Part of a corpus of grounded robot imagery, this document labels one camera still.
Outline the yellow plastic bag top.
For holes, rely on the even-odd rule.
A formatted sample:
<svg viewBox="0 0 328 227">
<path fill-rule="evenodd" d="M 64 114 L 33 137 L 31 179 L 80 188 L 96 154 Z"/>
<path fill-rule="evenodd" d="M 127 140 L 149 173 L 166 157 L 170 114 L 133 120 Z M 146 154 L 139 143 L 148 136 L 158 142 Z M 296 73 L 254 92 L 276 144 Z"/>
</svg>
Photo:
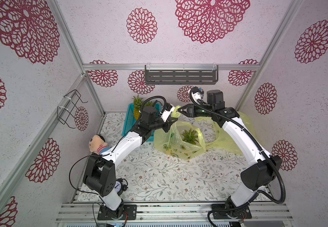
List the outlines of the yellow plastic bag top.
<svg viewBox="0 0 328 227">
<path fill-rule="evenodd" d="M 181 134 L 184 130 L 189 129 L 198 132 L 199 143 L 197 145 L 182 140 Z M 162 129 L 155 130 L 154 147 L 169 156 L 183 160 L 190 160 L 206 152 L 206 142 L 199 127 L 181 120 L 175 122 L 169 132 L 164 132 Z"/>
</svg>

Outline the pineapple front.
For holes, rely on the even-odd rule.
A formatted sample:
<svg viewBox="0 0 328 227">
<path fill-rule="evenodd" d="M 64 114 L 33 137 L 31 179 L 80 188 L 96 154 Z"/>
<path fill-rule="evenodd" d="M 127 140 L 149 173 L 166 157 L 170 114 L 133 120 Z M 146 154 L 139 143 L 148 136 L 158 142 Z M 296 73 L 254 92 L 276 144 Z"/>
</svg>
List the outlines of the pineapple front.
<svg viewBox="0 0 328 227">
<path fill-rule="evenodd" d="M 186 143 L 197 145 L 199 143 L 198 132 L 193 129 L 184 130 L 181 134 L 182 140 Z"/>
</svg>

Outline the pineapple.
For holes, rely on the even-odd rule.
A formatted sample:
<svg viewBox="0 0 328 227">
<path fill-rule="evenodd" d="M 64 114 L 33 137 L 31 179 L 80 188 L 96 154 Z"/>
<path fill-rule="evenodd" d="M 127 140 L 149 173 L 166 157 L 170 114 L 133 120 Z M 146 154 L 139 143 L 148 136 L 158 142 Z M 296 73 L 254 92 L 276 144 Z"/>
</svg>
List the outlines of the pineapple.
<svg viewBox="0 0 328 227">
<path fill-rule="evenodd" d="M 197 145 L 199 143 L 198 132 L 193 129 L 184 130 L 181 134 L 182 140 L 186 143 Z"/>
<path fill-rule="evenodd" d="M 134 115 L 134 118 L 136 120 L 138 120 L 138 118 L 140 116 L 140 110 L 141 110 L 142 106 L 144 106 L 144 107 L 148 107 L 148 106 L 154 107 L 155 104 L 152 101 L 148 101 L 143 105 L 143 98 L 139 97 L 139 95 L 134 96 L 133 97 L 133 107 L 134 107 L 133 115 Z"/>
</svg>

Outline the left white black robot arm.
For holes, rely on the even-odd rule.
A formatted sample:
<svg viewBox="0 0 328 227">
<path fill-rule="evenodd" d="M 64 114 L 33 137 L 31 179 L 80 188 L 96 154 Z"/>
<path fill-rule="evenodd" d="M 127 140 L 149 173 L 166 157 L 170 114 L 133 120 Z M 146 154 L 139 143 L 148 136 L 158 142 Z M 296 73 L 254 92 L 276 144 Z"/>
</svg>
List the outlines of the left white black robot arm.
<svg viewBox="0 0 328 227">
<path fill-rule="evenodd" d="M 114 189 L 116 166 L 145 143 L 153 131 L 162 129 L 168 132 L 171 125 L 178 120 L 170 116 L 174 110 L 175 107 L 170 104 L 166 104 L 161 113 L 155 107 L 145 107 L 134 126 L 115 146 L 104 152 L 95 152 L 88 158 L 83 183 L 98 193 L 106 208 L 116 211 L 123 204 Z"/>
</svg>

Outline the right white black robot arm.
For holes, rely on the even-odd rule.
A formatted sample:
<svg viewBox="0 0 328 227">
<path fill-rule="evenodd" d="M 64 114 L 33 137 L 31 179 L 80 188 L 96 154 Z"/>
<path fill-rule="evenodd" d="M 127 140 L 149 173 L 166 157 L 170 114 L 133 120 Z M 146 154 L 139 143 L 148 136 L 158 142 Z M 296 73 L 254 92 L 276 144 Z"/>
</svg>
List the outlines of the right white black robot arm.
<svg viewBox="0 0 328 227">
<path fill-rule="evenodd" d="M 259 194 L 263 194 L 276 204 L 284 203 L 286 188 L 279 169 L 282 159 L 270 154 L 245 126 L 239 113 L 232 107 L 226 107 L 223 92 L 210 90 L 204 92 L 198 87 L 188 91 L 190 104 L 178 111 L 186 117 L 196 118 L 208 116 L 222 128 L 236 143 L 246 158 L 248 168 L 241 172 L 241 184 L 229 198 L 233 209 L 250 204 Z M 264 189 L 270 182 L 277 179 L 280 187 L 280 198 L 275 199 Z"/>
</svg>

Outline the pineapple back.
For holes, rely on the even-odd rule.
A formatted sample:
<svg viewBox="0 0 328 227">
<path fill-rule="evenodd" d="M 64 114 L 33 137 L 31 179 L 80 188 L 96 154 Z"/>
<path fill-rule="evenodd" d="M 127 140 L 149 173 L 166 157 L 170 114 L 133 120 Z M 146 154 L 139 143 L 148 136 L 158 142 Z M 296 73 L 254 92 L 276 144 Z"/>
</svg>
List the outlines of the pineapple back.
<svg viewBox="0 0 328 227">
<path fill-rule="evenodd" d="M 139 97 L 139 95 L 134 96 L 133 97 L 133 107 L 134 107 L 133 115 L 134 115 L 134 118 L 136 120 L 138 120 L 138 118 L 140 116 L 140 110 L 141 110 L 142 106 L 144 106 L 144 107 L 148 107 L 148 106 L 154 107 L 155 104 L 152 101 L 148 101 L 143 105 L 143 98 Z"/>
</svg>

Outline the teal plastic basket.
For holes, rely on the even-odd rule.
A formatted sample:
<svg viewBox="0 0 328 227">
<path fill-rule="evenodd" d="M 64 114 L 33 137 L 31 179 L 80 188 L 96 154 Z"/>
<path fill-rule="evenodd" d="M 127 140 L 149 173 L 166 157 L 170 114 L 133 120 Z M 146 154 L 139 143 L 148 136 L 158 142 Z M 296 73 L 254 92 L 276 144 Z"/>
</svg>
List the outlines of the teal plastic basket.
<svg viewBox="0 0 328 227">
<path fill-rule="evenodd" d="M 162 106 L 160 103 L 156 103 L 154 106 L 158 111 L 161 111 Z M 126 118 L 125 118 L 125 122 L 124 122 L 124 127 L 122 130 L 122 136 L 125 136 L 127 132 L 130 131 L 130 129 L 133 127 L 133 125 L 136 123 L 136 119 L 134 117 L 134 105 L 133 103 L 129 104 L 128 109 L 127 109 L 127 114 L 126 114 Z M 147 140 L 149 142 L 153 142 L 154 141 L 154 132 L 152 132 L 151 137 Z"/>
</svg>

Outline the plush doll toy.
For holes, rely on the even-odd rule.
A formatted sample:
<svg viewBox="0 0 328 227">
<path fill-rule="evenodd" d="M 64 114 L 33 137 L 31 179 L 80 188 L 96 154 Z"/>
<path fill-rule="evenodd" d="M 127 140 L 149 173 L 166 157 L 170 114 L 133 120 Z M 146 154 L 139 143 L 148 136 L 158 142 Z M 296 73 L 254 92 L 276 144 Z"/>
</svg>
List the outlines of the plush doll toy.
<svg viewBox="0 0 328 227">
<path fill-rule="evenodd" d="M 109 145 L 105 142 L 103 136 L 101 135 L 97 134 L 93 136 L 89 142 L 90 152 L 96 153 L 97 155 L 101 155 L 109 149 Z"/>
</svg>

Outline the black alarm clock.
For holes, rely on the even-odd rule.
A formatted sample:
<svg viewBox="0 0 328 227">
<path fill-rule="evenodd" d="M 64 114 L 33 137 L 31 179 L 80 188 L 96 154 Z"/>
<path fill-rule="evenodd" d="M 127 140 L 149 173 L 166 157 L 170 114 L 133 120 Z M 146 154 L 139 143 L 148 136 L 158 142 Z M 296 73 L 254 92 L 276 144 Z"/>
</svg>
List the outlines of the black alarm clock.
<svg viewBox="0 0 328 227">
<path fill-rule="evenodd" d="M 119 196 L 122 195 L 128 189 L 128 181 L 125 178 L 116 179 L 114 189 Z"/>
</svg>

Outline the grey wall shelf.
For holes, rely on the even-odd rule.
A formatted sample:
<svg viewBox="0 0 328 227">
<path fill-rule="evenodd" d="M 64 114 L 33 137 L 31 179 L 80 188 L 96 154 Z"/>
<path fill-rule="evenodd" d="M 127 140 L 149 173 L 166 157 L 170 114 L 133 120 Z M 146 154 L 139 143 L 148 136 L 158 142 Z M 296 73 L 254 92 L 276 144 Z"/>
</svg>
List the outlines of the grey wall shelf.
<svg viewBox="0 0 328 227">
<path fill-rule="evenodd" d="M 215 85 L 218 69 L 211 70 L 152 70 L 145 65 L 145 82 L 148 85 Z"/>
</svg>

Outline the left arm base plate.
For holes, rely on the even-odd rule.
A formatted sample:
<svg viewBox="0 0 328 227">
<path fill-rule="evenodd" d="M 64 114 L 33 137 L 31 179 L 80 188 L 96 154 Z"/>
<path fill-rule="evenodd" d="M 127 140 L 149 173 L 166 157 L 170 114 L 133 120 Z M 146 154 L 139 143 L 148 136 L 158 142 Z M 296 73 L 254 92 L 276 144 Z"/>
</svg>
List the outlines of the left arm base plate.
<svg viewBox="0 0 328 227">
<path fill-rule="evenodd" d="M 100 206 L 97 216 L 98 220 L 135 220 L 137 216 L 137 205 L 123 204 L 117 210 L 112 211 L 106 206 Z"/>
</svg>

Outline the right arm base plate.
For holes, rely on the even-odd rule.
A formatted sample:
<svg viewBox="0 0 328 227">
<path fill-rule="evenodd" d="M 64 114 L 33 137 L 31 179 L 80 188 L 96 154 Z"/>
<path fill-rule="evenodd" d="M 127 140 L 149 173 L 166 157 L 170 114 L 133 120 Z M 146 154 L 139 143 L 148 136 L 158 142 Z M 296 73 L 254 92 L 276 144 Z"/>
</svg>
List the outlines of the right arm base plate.
<svg viewBox="0 0 328 227">
<path fill-rule="evenodd" d="M 249 209 L 249 204 L 244 204 L 239 207 L 233 207 L 232 205 L 219 203 L 212 204 L 211 209 L 213 211 L 214 219 L 251 219 L 252 214 Z"/>
</svg>

